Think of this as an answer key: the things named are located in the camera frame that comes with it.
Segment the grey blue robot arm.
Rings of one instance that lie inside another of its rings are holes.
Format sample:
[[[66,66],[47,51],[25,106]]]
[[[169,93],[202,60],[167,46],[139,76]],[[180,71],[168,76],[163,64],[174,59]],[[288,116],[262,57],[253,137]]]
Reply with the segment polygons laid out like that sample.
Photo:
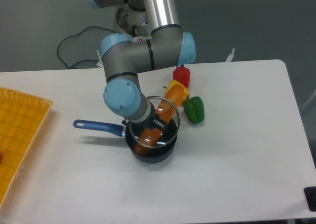
[[[165,129],[167,120],[158,115],[141,92],[138,74],[191,64],[196,44],[191,33],[180,26],[175,0],[89,0],[95,8],[127,4],[144,12],[149,24],[149,39],[134,42],[126,34],[110,34],[100,43],[106,87],[105,104],[132,123]]]

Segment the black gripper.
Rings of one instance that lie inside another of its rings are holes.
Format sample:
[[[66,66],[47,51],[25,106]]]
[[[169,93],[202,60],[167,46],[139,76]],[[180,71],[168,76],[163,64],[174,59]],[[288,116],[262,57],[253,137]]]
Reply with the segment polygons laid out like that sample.
[[[122,121],[122,124],[126,127],[129,126],[129,120],[124,119]],[[164,130],[166,128],[166,122],[164,120],[161,120],[159,115],[157,113],[150,114],[148,118],[146,118],[144,121],[141,121],[139,125],[144,126],[148,129],[159,129]]]

